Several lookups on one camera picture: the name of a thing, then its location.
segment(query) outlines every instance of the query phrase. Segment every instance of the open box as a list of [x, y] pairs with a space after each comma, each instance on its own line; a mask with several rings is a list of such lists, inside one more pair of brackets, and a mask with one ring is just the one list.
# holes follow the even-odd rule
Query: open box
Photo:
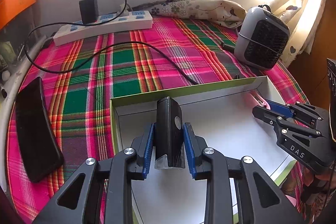
[[[296, 161], [276, 145], [273, 126], [253, 117], [253, 105], [246, 100], [249, 90], [257, 90], [264, 99], [285, 104], [267, 76], [112, 98], [114, 153], [130, 147], [148, 124], [156, 122], [157, 100], [170, 96], [181, 106], [183, 122], [190, 122], [195, 135], [204, 137], [209, 147], [235, 159], [253, 157], [280, 185]], [[182, 170], [156, 170], [154, 165], [155, 151], [147, 179], [132, 181], [134, 223], [203, 223], [206, 180], [193, 180], [187, 166]], [[238, 208], [233, 179], [230, 185], [236, 223]]]

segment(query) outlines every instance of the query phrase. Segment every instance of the black grille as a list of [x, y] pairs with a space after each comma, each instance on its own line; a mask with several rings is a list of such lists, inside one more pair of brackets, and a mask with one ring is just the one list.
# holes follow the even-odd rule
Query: black grille
[[278, 61], [287, 44], [288, 35], [267, 20], [260, 20], [254, 29], [251, 39], [271, 48], [278, 54], [250, 41], [244, 53], [245, 59], [263, 68], [271, 69]]

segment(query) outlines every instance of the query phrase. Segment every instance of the black phone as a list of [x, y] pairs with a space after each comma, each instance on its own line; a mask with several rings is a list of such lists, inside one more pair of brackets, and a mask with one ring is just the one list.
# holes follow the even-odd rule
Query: black phone
[[28, 178], [39, 182], [64, 161], [51, 129], [41, 77], [16, 96], [16, 131]]

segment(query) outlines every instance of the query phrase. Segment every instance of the orange box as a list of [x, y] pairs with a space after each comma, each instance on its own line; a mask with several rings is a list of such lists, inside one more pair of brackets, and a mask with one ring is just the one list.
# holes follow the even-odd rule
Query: orange box
[[0, 0], [0, 29], [36, 0]]

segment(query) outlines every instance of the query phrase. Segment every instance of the blue gripper pad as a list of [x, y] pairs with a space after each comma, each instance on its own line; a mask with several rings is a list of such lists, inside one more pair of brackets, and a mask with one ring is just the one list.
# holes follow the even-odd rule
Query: blue gripper pad
[[289, 107], [269, 100], [266, 100], [266, 102], [268, 102], [272, 111], [282, 114], [283, 116], [285, 116], [286, 119], [293, 118], [293, 113], [291, 112]]
[[184, 136], [184, 148], [187, 155], [189, 172], [193, 179], [196, 177], [196, 165], [195, 165], [195, 154], [193, 146], [191, 144], [189, 132], [187, 126], [183, 125], [183, 136]]
[[151, 159], [152, 159], [152, 152], [153, 152], [153, 141], [154, 141], [154, 129], [155, 129], [155, 123], [152, 123], [149, 136], [147, 139], [147, 145], [145, 149], [144, 159], [143, 159], [143, 170], [142, 170], [142, 176], [144, 179], [147, 178], [147, 175], [149, 173], [149, 168], [151, 167]]

